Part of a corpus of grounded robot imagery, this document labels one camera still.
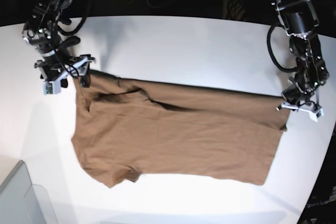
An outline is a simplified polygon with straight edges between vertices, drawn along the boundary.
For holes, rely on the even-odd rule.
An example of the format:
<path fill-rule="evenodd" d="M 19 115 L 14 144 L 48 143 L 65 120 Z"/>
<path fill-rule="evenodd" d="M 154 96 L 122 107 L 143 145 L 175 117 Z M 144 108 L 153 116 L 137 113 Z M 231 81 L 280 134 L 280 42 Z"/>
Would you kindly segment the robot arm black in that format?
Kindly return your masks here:
<path fill-rule="evenodd" d="M 61 24 L 71 25 L 71 20 L 63 12 L 72 2 L 73 0 L 37 0 L 22 30 L 24 41 L 35 47 L 41 56 L 34 63 L 34 68 L 40 71 L 45 95 L 59 94 L 63 88 L 67 88 L 68 76 L 78 79 L 84 88 L 91 84 L 89 69 L 95 58 L 90 54 L 76 57 L 69 51 L 70 47 L 81 42 L 76 34 L 84 25 L 90 7 L 86 8 L 75 29 L 65 31 L 60 27 Z"/>
<path fill-rule="evenodd" d="M 317 34 L 318 15 L 312 0 L 272 0 L 271 3 L 278 22 L 268 30 L 268 52 L 274 65 L 281 72 L 290 74 L 288 86 L 281 93 L 284 101 L 277 110 L 306 112 L 311 120 L 317 121 L 324 115 L 319 104 L 319 88 L 329 78 Z M 289 37 L 289 50 L 295 57 L 295 67 L 285 68 L 276 60 L 271 48 L 271 34 L 276 26 L 281 26 Z"/>

